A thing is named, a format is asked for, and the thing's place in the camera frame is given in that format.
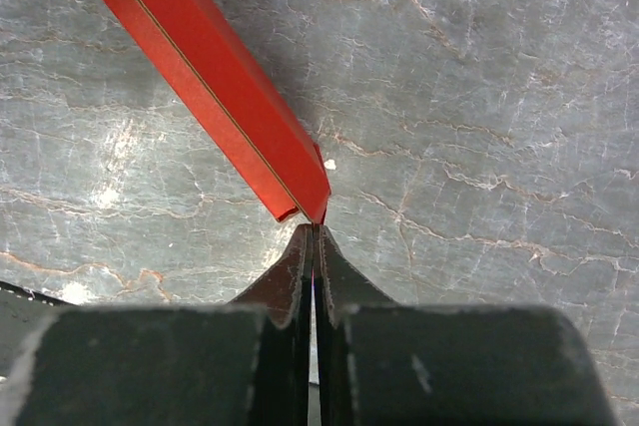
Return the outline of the red paper box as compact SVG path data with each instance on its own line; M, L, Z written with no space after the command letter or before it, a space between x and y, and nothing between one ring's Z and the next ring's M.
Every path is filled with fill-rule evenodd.
M103 0L278 221L321 223L319 146L213 0Z

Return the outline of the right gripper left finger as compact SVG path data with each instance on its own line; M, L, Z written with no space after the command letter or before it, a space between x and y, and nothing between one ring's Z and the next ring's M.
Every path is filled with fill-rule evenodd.
M250 425L306 425L309 409L313 227L296 227L281 257L234 299L268 313Z

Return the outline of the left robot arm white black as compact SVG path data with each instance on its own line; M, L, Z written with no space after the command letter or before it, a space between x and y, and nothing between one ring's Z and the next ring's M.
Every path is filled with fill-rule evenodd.
M7 381L22 340L54 306L65 302L29 288L1 282L1 386Z

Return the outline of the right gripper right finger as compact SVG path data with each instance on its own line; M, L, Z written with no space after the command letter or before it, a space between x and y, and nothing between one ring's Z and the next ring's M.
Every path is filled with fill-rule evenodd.
M352 425L348 345L341 318L350 305L394 300L342 254L329 228L315 226L315 307L323 425Z

